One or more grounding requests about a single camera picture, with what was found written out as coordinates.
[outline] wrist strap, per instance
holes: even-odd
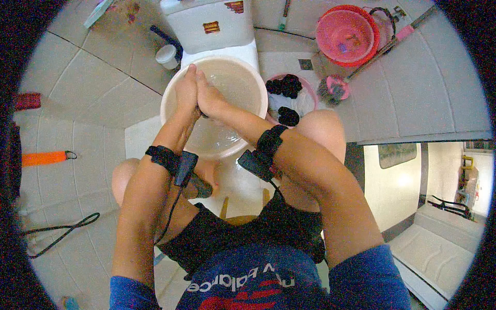
[[[286,126],[276,125],[270,130],[266,130],[256,143],[256,150],[260,152],[256,156],[259,157],[269,167],[272,166],[274,154],[282,144],[280,135],[288,129]]]
[[[178,173],[181,158],[167,147],[162,145],[152,145],[146,150],[145,154],[152,157],[152,163],[158,164],[167,169],[171,176],[175,177]]]

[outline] white plastic basin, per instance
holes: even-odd
[[[260,118],[267,114],[267,90],[258,72],[247,62],[227,56],[208,56],[193,62],[203,70],[208,82],[219,89],[227,101]],[[181,69],[172,78],[162,97],[160,120],[164,124],[177,109],[174,86],[186,73]],[[216,160],[231,156],[248,143],[232,129],[212,119],[200,117],[196,122],[185,151],[204,159]]]

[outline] orange strap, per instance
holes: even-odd
[[[59,151],[59,152],[50,152],[50,153],[32,153],[32,154],[23,154],[22,155],[22,166],[40,166],[40,165],[49,165],[55,164],[59,162],[63,162],[67,159],[76,159],[75,157],[68,157],[67,155],[72,153],[70,151]]]

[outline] black rope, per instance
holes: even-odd
[[[393,15],[391,15],[391,13],[389,12],[389,10],[387,8],[383,8],[383,7],[374,7],[370,11],[370,15],[373,15],[376,11],[384,12],[384,14],[386,14],[386,16],[391,21],[391,26],[393,26],[393,36],[391,37],[391,40],[393,40],[396,37],[396,22],[394,21]]]
[[[281,198],[282,198],[282,199],[284,199],[284,196],[282,195],[282,192],[281,192],[281,190],[279,189],[279,187],[277,187],[277,185],[276,185],[276,184],[275,184],[272,180],[270,180],[270,181],[269,181],[269,183],[271,183],[271,184],[272,184],[272,186],[274,186],[274,188],[276,189],[276,192],[278,192],[278,193],[279,193],[279,195],[281,195]]]
[[[179,200],[179,197],[181,196],[182,191],[183,191],[183,187],[180,187],[178,195],[176,196],[176,200],[174,200],[174,203],[172,204],[171,212],[169,212],[169,219],[167,220],[167,224],[165,225],[165,228],[162,231],[162,234],[160,235],[159,239],[153,243],[154,246],[156,246],[162,240],[162,238],[165,236],[165,233],[167,232],[167,229],[169,228],[169,224],[171,223],[172,212],[174,211],[174,208],[176,207],[176,203],[178,203],[178,200]]]
[[[71,151],[65,151],[65,159],[76,159],[77,158],[77,154],[74,153],[74,152],[71,152]]]
[[[291,35],[302,37],[302,38],[309,39],[309,40],[315,40],[315,38],[303,36],[301,34],[296,34],[296,33],[292,33],[292,32],[287,32],[287,31],[283,31],[283,30],[279,30],[279,29],[271,29],[271,28],[264,28],[264,27],[255,27],[255,26],[254,26],[254,28],[255,29],[262,29],[262,30],[270,30],[270,31],[282,32],[282,33],[291,34]]]
[[[94,219],[92,219],[91,221],[89,222],[86,222],[87,220],[89,220],[90,218],[96,216]],[[45,228],[38,228],[38,229],[32,229],[32,230],[28,230],[28,231],[25,231],[25,232],[22,232],[21,233],[21,236],[25,236],[25,235],[30,235],[30,234],[34,234],[34,233],[39,233],[39,232],[45,232],[45,231],[49,231],[49,230],[56,230],[56,229],[62,229],[62,228],[69,228],[68,231],[66,231],[62,236],[60,236],[57,240],[53,241],[48,247],[44,248],[41,252],[39,252],[38,254],[36,255],[28,255],[29,258],[31,259],[35,259],[37,257],[40,257],[41,255],[43,255],[46,251],[50,250],[54,245],[56,245],[60,240],[62,240],[65,236],[67,236],[71,231],[73,231],[74,229],[76,228],[79,228],[79,227],[83,227],[83,226],[86,226],[86,225],[89,225],[93,222],[95,222],[96,220],[98,220],[98,218],[100,217],[100,213],[98,212],[95,212],[91,215],[88,215],[87,217],[85,217],[84,219],[82,219],[81,221],[79,221],[77,224],[75,225],[62,225],[62,226],[54,226],[54,227],[45,227]]]

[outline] water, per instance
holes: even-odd
[[[258,114],[261,95],[255,78],[241,66],[209,65],[204,63],[199,68],[205,71],[210,85],[215,86],[234,106]],[[232,129],[212,119],[200,117],[191,133],[186,148],[193,153],[219,153],[229,149],[241,137]]]

